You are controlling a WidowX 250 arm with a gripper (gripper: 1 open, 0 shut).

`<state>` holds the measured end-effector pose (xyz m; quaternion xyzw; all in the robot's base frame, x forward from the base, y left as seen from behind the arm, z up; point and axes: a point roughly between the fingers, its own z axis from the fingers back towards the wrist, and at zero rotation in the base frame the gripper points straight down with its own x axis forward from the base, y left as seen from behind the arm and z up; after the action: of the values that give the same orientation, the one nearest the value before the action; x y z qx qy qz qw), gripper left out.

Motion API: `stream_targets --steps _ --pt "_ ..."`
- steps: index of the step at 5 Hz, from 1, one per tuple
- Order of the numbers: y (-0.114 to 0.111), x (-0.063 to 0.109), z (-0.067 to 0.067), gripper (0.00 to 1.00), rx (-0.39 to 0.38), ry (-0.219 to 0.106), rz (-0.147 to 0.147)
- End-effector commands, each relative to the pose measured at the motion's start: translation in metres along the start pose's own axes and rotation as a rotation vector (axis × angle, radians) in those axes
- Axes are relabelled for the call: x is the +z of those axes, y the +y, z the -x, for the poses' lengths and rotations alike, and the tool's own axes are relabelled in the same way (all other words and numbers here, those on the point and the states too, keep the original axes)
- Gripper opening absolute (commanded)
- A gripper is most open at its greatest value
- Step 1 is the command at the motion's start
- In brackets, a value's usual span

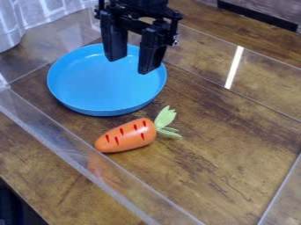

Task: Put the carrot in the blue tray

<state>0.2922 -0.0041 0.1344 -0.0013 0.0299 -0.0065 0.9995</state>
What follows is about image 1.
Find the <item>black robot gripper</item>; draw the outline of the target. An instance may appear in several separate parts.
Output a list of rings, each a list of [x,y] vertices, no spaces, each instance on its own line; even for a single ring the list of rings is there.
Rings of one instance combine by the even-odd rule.
[[[167,45],[178,44],[178,24],[183,19],[179,11],[168,7],[168,0],[97,0],[95,18],[101,20],[101,43],[109,62],[127,56],[128,31],[141,34],[137,71],[146,75],[162,63]]]

